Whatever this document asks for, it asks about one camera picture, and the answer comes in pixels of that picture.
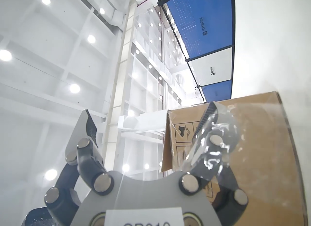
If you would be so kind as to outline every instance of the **recessed ceiling light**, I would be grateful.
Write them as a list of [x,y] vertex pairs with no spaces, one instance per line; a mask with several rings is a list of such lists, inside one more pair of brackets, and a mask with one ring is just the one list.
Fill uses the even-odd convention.
[[123,172],[128,172],[130,170],[130,166],[128,164],[125,164],[122,166]]
[[0,60],[9,61],[12,59],[12,54],[7,50],[0,50]]
[[42,3],[44,3],[45,5],[49,5],[51,3],[51,0],[42,0]]
[[129,116],[129,117],[135,116],[135,112],[134,112],[133,110],[130,109],[130,110],[128,111],[128,116]]
[[78,92],[80,92],[80,86],[77,84],[72,84],[72,85],[70,85],[69,90],[72,93],[78,93]]
[[96,38],[93,35],[89,35],[87,40],[90,44],[93,44],[96,42]]
[[52,181],[56,178],[56,176],[57,171],[55,169],[51,169],[45,173],[44,178],[46,178],[48,181]]

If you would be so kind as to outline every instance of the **white wall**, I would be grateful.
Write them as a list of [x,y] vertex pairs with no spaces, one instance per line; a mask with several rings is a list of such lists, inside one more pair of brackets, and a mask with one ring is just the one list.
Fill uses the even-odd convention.
[[280,93],[299,155],[310,215],[311,0],[235,1],[232,97]]

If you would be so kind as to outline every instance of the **cardboard box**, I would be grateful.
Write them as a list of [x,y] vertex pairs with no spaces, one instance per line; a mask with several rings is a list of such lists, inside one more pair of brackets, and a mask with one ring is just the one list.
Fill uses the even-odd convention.
[[[230,154],[230,167],[249,204],[236,225],[307,225],[299,161],[278,94],[220,103],[230,109],[241,131],[241,139]],[[207,106],[168,111],[162,171],[180,169]],[[212,202],[219,191],[215,178],[204,191]]]

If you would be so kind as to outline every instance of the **label sticker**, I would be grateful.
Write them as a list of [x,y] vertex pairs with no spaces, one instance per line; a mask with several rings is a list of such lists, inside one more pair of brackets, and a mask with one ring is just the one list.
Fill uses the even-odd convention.
[[159,209],[107,210],[105,226],[180,226],[181,207]]

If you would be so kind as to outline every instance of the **gray metal plate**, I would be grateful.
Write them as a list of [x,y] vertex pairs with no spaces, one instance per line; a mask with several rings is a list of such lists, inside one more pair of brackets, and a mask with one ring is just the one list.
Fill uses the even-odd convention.
[[87,226],[92,218],[110,209],[154,209],[181,207],[183,213],[196,214],[203,225],[221,226],[221,223],[203,191],[186,196],[178,182],[184,172],[175,172],[155,181],[139,181],[111,171],[114,188],[107,196],[90,191],[71,226]]

